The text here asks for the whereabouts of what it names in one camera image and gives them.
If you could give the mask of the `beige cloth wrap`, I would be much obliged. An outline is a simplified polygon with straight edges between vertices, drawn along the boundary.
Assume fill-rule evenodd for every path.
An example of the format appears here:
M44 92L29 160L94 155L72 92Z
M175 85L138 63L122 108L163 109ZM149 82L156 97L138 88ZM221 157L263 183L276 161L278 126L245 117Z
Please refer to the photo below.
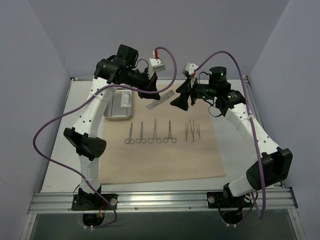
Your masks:
M99 180L102 184L132 184L191 180L222 177L225 170L215 135L213 119L208 104L197 101L188 111L171 106L169 101L149 110L150 100L133 95L133 115L129 120L104 120L102 137L107 142L100 158ZM157 136L162 143L148 143L153 136L154 121ZM176 143L163 139L168 136L171 120L172 136ZM195 122L194 141L190 121ZM137 144L143 122L146 143ZM133 123L134 144L125 144ZM185 124L189 123L188 139L185 141ZM199 139L196 124L200 125Z

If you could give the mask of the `green suture packet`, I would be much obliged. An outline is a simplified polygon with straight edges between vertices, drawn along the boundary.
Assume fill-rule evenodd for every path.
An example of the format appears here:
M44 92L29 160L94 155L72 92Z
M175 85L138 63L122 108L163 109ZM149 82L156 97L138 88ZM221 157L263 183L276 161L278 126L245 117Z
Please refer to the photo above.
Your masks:
M132 107L132 91L125 89L121 92L121 107L131 108Z

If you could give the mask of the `stainless steel instrument tray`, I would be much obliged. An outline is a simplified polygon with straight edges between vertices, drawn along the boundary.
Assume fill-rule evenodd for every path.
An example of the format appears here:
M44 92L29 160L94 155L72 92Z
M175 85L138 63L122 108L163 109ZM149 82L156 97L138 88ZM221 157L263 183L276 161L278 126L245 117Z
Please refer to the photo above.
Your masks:
M132 105L130 108L121 107L121 94L124 88L118 88L113 94L111 100L109 101L103 116L108 121L124 121L129 120L133 116L134 110L134 93L132 91Z

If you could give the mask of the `steel forceps clamp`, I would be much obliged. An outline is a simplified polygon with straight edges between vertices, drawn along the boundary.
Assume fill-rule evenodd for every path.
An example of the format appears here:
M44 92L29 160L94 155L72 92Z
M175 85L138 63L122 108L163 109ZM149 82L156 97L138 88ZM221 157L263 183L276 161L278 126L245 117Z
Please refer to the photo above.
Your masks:
M171 141L173 144L175 144L177 142L177 139L175 137L172 136L172 124L171 124L171 120L169 120L168 122L168 135L167 137L165 137L163 139L164 143L168 143L169 141Z

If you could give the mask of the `long steel tweezers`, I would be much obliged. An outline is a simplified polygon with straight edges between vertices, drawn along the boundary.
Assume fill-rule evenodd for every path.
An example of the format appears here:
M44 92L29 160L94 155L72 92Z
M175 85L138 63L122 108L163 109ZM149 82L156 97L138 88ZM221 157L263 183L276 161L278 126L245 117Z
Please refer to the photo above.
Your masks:
M192 141L194 142L195 141L195 121L189 121L189 124L190 124L190 130L191 130L191 134L192 134Z

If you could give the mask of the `white suture packet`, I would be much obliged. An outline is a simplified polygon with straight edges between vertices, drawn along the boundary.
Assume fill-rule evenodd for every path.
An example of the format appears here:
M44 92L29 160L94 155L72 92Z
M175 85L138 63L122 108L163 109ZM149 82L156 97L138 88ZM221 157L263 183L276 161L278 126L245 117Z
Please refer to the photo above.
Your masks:
M146 105L145 107L149 110L153 110L154 108L158 107L159 105L165 103L170 98L172 98L176 93L173 90L169 90L165 94L160 96L160 100L154 100L150 104Z

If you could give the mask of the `steel surgical scissors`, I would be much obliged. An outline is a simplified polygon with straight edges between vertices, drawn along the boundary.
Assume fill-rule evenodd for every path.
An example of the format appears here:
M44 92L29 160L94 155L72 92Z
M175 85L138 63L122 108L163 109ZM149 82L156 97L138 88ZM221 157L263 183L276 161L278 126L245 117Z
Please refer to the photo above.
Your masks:
M144 124L143 121L140 124L140 134L139 137L135 141L137 144L145 144L147 142L147 139L144 138Z
M126 138L124 140L125 144L134 144L135 140L132 138L132 134L133 134L133 123L130 124L130 129L129 129L129 135L128 138Z

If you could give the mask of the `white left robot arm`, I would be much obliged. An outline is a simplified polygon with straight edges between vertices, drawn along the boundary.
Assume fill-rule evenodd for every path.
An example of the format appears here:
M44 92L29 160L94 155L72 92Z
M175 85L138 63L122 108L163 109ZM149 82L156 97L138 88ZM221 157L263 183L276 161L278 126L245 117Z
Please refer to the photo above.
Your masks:
M102 116L115 91L120 85L128 85L142 91L141 98L160 99L155 72L161 63L158 53L153 52L143 72L135 68L138 56L136 49L121 44L115 55L97 63L89 93L92 101L84 107L74 125L63 132L79 156L80 172L84 178L78 192L83 196L83 204L90 210L97 209L101 203L101 197L97 194L101 190L99 160L107 143L97 135Z

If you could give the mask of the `long steel needle holder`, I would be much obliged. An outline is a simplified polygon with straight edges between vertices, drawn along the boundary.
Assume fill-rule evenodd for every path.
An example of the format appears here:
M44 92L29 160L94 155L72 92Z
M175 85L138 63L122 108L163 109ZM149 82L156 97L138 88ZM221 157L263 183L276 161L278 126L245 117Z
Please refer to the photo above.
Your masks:
M147 142L149 144L153 144L153 143L157 143L157 144L161 144L162 143L162 139L160 137L158 137L158 132L157 132L157 119L154 119L154 126L153 126L153 134L152 137L150 137Z

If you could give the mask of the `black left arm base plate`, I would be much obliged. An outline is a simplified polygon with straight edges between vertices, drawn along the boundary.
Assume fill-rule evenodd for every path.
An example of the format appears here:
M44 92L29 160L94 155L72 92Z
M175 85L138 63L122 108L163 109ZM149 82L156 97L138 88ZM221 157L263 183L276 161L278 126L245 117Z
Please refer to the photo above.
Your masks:
M101 194L109 203L107 204L96 194L75 194L73 196L72 211L112 210L117 208L118 195L114 193Z

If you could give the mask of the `short steel tweezers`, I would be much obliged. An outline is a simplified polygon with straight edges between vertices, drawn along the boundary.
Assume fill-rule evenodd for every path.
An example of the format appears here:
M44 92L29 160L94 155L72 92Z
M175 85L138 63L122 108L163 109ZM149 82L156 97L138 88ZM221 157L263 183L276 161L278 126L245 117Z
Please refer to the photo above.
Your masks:
M200 129L199 123L196 124L196 130L197 130L198 138L199 140L201 140L201 129Z

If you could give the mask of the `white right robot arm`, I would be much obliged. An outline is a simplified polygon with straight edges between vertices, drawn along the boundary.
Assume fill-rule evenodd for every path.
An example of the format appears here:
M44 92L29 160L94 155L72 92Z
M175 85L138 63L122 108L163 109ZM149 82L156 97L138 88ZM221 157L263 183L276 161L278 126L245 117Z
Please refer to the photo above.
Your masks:
M247 144L258 150L260 156L260 160L244 176L224 185L223 203L232 207L241 196L286 180L293 159L292 152L281 148L265 132L250 112L245 97L240 91L232 89L227 81L227 69L223 66L210 68L208 83L203 84L196 78L196 68L194 63L186 64L182 72L186 80L176 89L179 97L170 104L187 111L197 100L211 100L211 105L233 124Z

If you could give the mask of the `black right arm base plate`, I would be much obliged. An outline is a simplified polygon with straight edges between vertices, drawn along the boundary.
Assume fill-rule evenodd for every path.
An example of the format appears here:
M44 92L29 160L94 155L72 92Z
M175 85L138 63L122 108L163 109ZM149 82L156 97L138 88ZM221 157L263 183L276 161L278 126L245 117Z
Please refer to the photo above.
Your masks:
M247 208L252 205L248 194L240 197L228 198L222 191L209 191L206 193L207 206L209 209Z

